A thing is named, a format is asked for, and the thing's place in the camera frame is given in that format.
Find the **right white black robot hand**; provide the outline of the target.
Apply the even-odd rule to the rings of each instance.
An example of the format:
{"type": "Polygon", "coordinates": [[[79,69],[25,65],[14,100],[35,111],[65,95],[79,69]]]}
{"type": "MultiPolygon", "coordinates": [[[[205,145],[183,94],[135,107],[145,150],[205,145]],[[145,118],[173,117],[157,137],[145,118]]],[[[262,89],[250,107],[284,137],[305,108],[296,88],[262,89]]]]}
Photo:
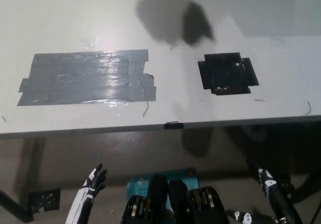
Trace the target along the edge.
{"type": "Polygon", "coordinates": [[[226,214],[239,223],[264,224],[264,223],[302,223],[293,204],[282,190],[276,179],[266,170],[255,167],[255,177],[273,209],[275,216],[259,213],[248,213],[227,209],[226,214]]]}

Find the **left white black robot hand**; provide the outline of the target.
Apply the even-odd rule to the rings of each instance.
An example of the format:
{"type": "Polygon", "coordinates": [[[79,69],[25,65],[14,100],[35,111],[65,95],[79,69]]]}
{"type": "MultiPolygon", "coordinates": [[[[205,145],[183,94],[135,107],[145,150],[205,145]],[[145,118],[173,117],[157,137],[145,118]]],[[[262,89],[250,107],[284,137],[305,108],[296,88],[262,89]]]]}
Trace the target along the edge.
{"type": "Polygon", "coordinates": [[[96,197],[99,191],[105,188],[103,183],[106,179],[107,170],[102,170],[102,166],[103,165],[100,163],[95,169],[93,169],[82,185],[82,188],[88,190],[87,194],[93,197],[96,197]]]}

